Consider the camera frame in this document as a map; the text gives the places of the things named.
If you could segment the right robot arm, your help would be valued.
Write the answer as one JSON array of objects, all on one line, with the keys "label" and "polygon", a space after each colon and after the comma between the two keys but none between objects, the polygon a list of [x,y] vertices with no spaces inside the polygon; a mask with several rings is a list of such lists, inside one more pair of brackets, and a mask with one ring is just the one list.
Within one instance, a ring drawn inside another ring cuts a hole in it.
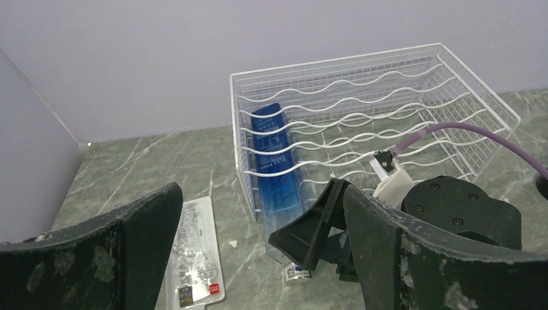
[{"label": "right robot arm", "polygon": [[[332,178],[311,209],[271,233],[268,243],[299,267],[314,270],[324,260],[337,265],[341,281],[358,282],[349,239],[329,235],[333,227],[347,228],[343,196],[349,185],[349,181]],[[402,212],[464,238],[522,249],[519,210],[465,180],[438,176],[422,181],[396,205]]]}]

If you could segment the blue bottle bottom row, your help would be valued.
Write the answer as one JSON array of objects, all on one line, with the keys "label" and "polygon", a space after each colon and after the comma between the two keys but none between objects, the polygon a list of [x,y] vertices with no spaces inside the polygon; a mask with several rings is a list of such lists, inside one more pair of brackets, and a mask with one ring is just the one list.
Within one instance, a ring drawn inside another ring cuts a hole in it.
[{"label": "blue bottle bottom row", "polygon": [[286,120],[278,103],[272,103],[252,113],[251,130],[255,159],[258,196],[262,207],[266,254],[282,264],[282,279],[286,285],[298,285],[312,279],[312,272],[302,269],[268,240],[271,234],[296,220],[308,208],[300,171],[295,169],[277,175],[294,166],[289,147],[293,140],[287,133]]}]

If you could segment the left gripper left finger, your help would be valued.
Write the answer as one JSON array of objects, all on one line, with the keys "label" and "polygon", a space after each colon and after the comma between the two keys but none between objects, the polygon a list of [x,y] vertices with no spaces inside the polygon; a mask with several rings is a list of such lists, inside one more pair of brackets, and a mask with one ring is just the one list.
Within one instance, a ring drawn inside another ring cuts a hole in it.
[{"label": "left gripper left finger", "polygon": [[128,205],[1,244],[2,309],[154,309],[184,197],[169,183]]}]

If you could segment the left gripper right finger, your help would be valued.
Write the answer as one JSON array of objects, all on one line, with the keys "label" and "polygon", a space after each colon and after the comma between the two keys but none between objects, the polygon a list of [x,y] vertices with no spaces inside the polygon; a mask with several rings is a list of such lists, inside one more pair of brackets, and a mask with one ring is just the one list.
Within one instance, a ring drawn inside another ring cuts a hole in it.
[{"label": "left gripper right finger", "polygon": [[547,256],[466,239],[349,185],[344,215],[367,309],[546,309]]}]

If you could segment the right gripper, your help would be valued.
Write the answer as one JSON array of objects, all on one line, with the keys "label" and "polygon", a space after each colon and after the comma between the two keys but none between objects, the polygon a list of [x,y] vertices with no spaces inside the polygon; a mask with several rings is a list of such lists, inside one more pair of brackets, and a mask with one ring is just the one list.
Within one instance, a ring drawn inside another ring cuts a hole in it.
[{"label": "right gripper", "polygon": [[315,270],[322,259],[337,266],[340,281],[359,282],[348,233],[330,236],[332,228],[346,230],[343,198],[349,185],[332,178],[312,207],[271,233],[268,243],[304,270]]}]

